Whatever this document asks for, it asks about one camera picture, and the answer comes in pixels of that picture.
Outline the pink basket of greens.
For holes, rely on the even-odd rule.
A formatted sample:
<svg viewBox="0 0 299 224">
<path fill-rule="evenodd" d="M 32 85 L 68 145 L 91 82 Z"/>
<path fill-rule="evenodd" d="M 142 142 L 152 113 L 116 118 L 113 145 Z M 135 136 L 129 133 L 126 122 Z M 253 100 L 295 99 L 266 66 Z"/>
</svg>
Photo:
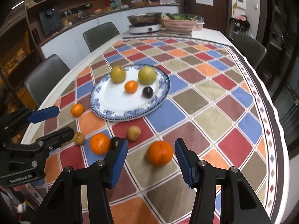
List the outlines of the pink basket of greens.
<svg viewBox="0 0 299 224">
<path fill-rule="evenodd" d="M 161 17 L 164 27 L 174 33 L 191 33 L 201 31 L 205 25 L 201 16 L 193 14 L 164 13 Z"/>
</svg>

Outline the far left grey chair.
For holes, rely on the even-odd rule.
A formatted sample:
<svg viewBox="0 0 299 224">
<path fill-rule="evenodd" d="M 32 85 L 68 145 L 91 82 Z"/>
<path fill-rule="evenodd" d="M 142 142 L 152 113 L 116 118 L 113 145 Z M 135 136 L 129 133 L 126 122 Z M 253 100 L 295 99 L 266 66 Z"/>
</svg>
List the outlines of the far left grey chair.
<svg viewBox="0 0 299 224">
<path fill-rule="evenodd" d="M 84 40 L 92 53 L 94 50 L 119 35 L 120 32 L 112 22 L 107 22 L 83 33 Z"/>
</svg>

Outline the brown kiwi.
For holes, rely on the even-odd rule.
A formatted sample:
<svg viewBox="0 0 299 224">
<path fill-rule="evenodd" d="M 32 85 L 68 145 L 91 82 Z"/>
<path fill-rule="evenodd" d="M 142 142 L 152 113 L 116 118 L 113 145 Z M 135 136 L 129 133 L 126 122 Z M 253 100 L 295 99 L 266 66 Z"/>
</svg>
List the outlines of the brown kiwi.
<svg viewBox="0 0 299 224">
<path fill-rule="evenodd" d="M 82 133 L 76 132 L 73 141 L 78 146 L 83 145 L 85 143 L 85 136 Z"/>
<path fill-rule="evenodd" d="M 127 139 L 130 142 L 135 142 L 141 136 L 141 129 L 138 126 L 131 126 L 127 130 Z"/>
</svg>

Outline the right grey chair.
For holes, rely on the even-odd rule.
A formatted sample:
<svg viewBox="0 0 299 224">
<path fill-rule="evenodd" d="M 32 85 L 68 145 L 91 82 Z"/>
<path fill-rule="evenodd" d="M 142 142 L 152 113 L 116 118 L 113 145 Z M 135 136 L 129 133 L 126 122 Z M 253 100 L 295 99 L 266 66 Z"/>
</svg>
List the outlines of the right grey chair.
<svg viewBox="0 0 299 224">
<path fill-rule="evenodd" d="M 247 58 L 254 69 L 258 69 L 267 53 L 266 48 L 261 43 L 244 32 L 239 32 L 232 39 L 232 44 Z"/>
</svg>

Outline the white induction cooker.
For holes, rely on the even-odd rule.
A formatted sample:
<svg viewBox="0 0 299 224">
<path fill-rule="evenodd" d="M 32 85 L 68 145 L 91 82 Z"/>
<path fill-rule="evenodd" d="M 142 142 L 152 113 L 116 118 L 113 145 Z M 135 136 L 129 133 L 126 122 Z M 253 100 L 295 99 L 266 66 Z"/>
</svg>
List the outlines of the white induction cooker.
<svg viewBox="0 0 299 224">
<path fill-rule="evenodd" d="M 153 33 L 161 30 L 161 24 L 150 25 L 130 25 L 129 32 L 131 34 Z"/>
</svg>

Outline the near left grey chair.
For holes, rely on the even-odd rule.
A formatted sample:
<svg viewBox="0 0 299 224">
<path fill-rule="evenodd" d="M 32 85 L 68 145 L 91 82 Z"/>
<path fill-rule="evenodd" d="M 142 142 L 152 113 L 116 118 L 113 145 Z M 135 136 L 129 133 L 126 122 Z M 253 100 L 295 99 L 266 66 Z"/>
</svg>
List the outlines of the near left grey chair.
<svg viewBox="0 0 299 224">
<path fill-rule="evenodd" d="M 27 76 L 24 84 L 38 107 L 69 71 L 61 58 L 53 54 Z"/>
</svg>

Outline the grey chair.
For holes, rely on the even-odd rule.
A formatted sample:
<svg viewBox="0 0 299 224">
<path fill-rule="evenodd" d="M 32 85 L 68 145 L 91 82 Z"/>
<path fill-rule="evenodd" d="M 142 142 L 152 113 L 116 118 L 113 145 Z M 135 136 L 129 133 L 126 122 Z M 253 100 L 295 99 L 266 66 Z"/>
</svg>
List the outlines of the grey chair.
<svg viewBox="0 0 299 224">
<path fill-rule="evenodd" d="M 232 44 L 247 58 L 254 69 L 258 69 L 267 53 L 266 48 L 261 43 L 244 32 L 239 32 L 232 39 Z"/>
<path fill-rule="evenodd" d="M 24 84 L 38 107 L 69 71 L 61 58 L 53 54 L 27 76 Z"/>
<path fill-rule="evenodd" d="M 120 32 L 112 22 L 107 22 L 83 33 L 84 40 L 92 53 L 94 50 L 119 35 Z"/>
</svg>

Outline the steel pan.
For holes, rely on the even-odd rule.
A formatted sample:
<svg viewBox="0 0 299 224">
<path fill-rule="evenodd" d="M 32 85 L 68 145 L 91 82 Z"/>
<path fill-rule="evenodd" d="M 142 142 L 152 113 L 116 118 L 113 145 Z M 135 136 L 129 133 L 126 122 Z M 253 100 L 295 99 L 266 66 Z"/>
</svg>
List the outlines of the steel pan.
<svg viewBox="0 0 299 224">
<path fill-rule="evenodd" d="M 161 12 L 158 13 L 144 13 L 128 16 L 128 20 L 131 25 L 146 26 L 147 24 L 158 24 L 161 23 Z"/>
</svg>

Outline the black water dispenser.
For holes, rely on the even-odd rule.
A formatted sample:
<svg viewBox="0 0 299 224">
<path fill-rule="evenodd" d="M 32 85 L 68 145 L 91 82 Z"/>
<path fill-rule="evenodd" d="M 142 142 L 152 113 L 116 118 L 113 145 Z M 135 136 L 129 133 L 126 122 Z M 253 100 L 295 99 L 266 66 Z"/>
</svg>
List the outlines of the black water dispenser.
<svg viewBox="0 0 299 224">
<path fill-rule="evenodd" d="M 63 27 L 57 7 L 41 11 L 39 17 L 45 35 L 57 32 Z"/>
</svg>

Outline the dark plum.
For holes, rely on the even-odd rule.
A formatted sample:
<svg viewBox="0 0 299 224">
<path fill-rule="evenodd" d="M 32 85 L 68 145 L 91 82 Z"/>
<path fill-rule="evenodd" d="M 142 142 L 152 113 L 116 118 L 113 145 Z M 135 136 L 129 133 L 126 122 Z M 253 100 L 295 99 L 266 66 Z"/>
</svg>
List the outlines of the dark plum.
<svg viewBox="0 0 299 224">
<path fill-rule="evenodd" d="M 147 86 L 145 87 L 143 90 L 142 90 L 142 95 L 145 97 L 145 98 L 151 98 L 154 94 L 154 91 L 153 89 L 150 87 L 150 86 Z"/>
</svg>

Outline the black glass sliding door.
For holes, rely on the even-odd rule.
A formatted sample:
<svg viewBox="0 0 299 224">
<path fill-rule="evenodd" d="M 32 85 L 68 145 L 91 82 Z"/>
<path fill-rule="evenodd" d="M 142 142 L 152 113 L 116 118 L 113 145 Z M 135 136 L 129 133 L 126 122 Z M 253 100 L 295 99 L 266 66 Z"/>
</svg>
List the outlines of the black glass sliding door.
<svg viewBox="0 0 299 224">
<path fill-rule="evenodd" d="M 267 0 L 263 45 L 268 52 L 259 67 L 284 130 L 290 158 L 298 155 L 298 7 L 294 0 Z"/>
</svg>

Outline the white intercom panel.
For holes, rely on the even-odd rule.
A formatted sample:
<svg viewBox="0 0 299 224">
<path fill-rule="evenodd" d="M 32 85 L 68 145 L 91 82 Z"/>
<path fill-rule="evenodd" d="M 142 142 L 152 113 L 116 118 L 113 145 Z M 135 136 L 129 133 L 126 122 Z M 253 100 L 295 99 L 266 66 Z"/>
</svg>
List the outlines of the white intercom panel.
<svg viewBox="0 0 299 224">
<path fill-rule="evenodd" d="M 245 10 L 246 0 L 236 0 L 236 7 Z"/>
</svg>

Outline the blue white porcelain plate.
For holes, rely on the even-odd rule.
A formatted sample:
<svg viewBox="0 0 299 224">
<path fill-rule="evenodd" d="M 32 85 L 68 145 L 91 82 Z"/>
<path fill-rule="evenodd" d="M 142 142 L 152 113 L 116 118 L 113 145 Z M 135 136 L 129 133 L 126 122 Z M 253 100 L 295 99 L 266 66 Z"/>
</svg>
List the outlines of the blue white porcelain plate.
<svg viewBox="0 0 299 224">
<path fill-rule="evenodd" d="M 166 99 L 170 91 L 170 78 L 161 69 L 136 64 L 124 67 L 126 78 L 115 83 L 107 74 L 94 86 L 90 94 L 90 108 L 100 118 L 108 121 L 129 121 L 153 112 Z M 156 79 L 149 85 L 142 84 L 138 74 L 149 72 Z"/>
</svg>

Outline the small orange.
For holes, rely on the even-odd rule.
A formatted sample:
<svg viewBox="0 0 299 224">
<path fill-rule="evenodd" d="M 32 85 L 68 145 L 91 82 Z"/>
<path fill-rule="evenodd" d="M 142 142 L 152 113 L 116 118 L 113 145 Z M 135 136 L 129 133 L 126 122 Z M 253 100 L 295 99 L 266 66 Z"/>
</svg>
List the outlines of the small orange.
<svg viewBox="0 0 299 224">
<path fill-rule="evenodd" d="M 82 104 L 78 103 L 78 104 L 74 104 L 72 107 L 71 107 L 71 115 L 74 116 L 74 117 L 79 117 L 81 116 L 85 111 L 85 108 Z"/>
</svg>

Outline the green apple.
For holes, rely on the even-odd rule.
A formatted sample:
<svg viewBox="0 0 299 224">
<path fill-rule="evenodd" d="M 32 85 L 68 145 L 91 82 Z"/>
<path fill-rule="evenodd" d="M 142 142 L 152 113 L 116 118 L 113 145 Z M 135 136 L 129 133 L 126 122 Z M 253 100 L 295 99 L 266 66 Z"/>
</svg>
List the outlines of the green apple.
<svg viewBox="0 0 299 224">
<path fill-rule="evenodd" d="M 126 79 L 126 70 L 122 66 L 115 66 L 110 72 L 111 80 L 114 83 L 122 83 Z"/>
<path fill-rule="evenodd" d="M 141 84 L 150 85 L 155 82 L 156 78 L 157 74 L 153 67 L 144 66 L 138 72 L 138 80 Z"/>
</svg>

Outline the colourful checkered tablecloth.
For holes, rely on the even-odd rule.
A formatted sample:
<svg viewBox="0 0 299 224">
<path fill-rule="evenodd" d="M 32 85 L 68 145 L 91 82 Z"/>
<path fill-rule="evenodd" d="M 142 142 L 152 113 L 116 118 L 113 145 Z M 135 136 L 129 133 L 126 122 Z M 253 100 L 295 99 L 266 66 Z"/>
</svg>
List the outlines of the colourful checkered tablecloth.
<svg viewBox="0 0 299 224">
<path fill-rule="evenodd" d="M 117 65 L 146 64 L 164 71 L 170 91 L 150 114 L 125 122 L 99 118 L 90 108 L 98 81 Z M 71 115 L 74 104 L 84 113 Z M 195 198 L 181 176 L 177 159 L 162 167 L 147 160 L 156 141 L 187 147 L 215 167 L 238 167 L 272 223 L 280 223 L 288 186 L 288 156 L 277 110 L 250 65 L 225 42 L 191 38 L 123 38 L 89 55 L 57 84 L 43 106 L 60 109 L 56 118 L 33 125 L 26 142 L 65 126 L 86 141 L 97 133 L 125 137 L 133 125 L 141 136 L 129 142 L 117 186 L 108 191 L 117 223 L 187 223 Z"/>
</svg>

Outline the dark wooden door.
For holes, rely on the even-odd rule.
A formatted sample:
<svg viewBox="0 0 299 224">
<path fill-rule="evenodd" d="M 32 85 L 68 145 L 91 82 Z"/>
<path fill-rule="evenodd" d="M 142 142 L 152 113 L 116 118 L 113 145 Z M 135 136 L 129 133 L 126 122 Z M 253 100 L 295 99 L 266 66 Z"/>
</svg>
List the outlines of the dark wooden door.
<svg viewBox="0 0 299 224">
<path fill-rule="evenodd" d="M 228 35 L 232 0 L 213 0 L 213 6 L 197 4 L 195 0 L 180 0 L 179 3 L 182 13 L 201 16 L 206 28 Z"/>
</svg>

